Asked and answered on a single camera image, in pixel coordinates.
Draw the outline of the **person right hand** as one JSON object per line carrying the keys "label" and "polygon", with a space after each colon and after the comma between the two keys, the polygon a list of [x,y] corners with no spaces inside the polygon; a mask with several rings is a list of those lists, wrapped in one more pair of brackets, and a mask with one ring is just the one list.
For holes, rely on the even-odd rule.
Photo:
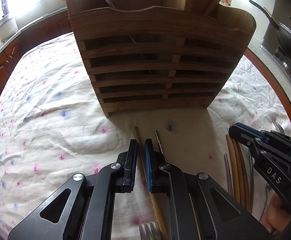
{"label": "person right hand", "polygon": [[287,227],[290,221],[291,213],[286,211],[284,202],[278,194],[274,193],[260,223],[272,235],[272,238],[275,239]]}

